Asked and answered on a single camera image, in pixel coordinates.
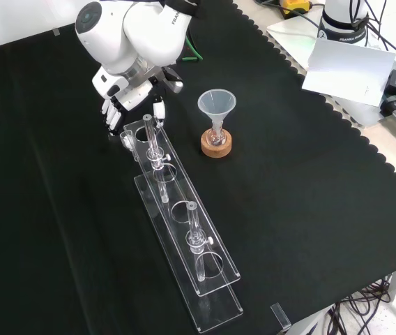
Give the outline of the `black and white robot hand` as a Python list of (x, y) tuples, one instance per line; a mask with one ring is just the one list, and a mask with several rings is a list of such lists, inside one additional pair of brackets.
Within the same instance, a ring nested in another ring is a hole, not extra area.
[(104, 68), (100, 68), (94, 75), (92, 83), (104, 98), (101, 114), (109, 134), (118, 135), (123, 130), (130, 113), (146, 101), (153, 104), (155, 117), (164, 121), (165, 103), (155, 92), (155, 88), (165, 79), (164, 69), (157, 66), (151, 66), (148, 70), (137, 72), (129, 78), (125, 75), (109, 74)]

